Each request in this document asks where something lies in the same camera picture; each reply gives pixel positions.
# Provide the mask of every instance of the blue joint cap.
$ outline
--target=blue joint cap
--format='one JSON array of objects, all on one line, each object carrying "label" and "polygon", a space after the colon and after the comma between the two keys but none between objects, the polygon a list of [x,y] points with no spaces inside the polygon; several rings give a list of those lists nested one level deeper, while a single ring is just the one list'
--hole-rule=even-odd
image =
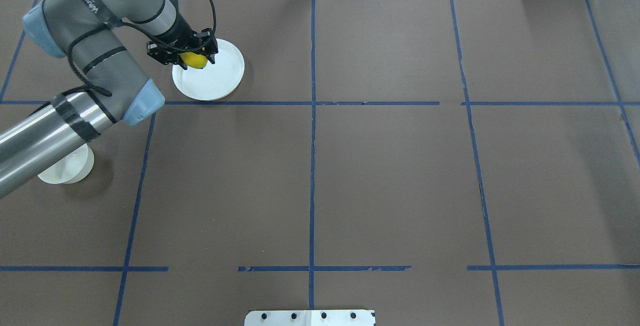
[{"label": "blue joint cap", "polygon": [[44,19],[44,10],[42,9],[42,1],[39,5],[32,8],[25,16],[22,17],[22,26],[24,32],[29,35],[29,38],[39,45],[46,54],[56,58],[64,58],[66,54],[60,50],[60,47],[56,45],[51,37],[47,22]]},{"label": "blue joint cap", "polygon": [[135,126],[143,119],[156,113],[163,105],[165,105],[165,97],[160,93],[153,80],[149,78],[144,87],[135,96],[122,120],[130,126]]}]

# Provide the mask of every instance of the white bowl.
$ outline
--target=white bowl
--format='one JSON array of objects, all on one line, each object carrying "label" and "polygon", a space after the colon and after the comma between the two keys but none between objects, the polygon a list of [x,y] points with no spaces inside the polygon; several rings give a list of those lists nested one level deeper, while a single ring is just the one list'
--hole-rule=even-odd
[{"label": "white bowl", "polygon": [[245,74],[245,59],[233,44],[218,39],[215,64],[197,70],[173,66],[173,83],[183,95],[194,100],[213,101],[228,96]]},{"label": "white bowl", "polygon": [[94,152],[87,144],[83,144],[42,171],[38,178],[48,184],[73,184],[85,178],[93,167]]}]

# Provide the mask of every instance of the metal bracket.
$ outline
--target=metal bracket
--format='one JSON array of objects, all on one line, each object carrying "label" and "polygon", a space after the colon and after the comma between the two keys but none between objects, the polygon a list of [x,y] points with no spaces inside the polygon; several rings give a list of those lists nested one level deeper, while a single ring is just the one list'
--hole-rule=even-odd
[{"label": "metal bracket", "polygon": [[375,326],[374,310],[252,311],[244,326]]}]

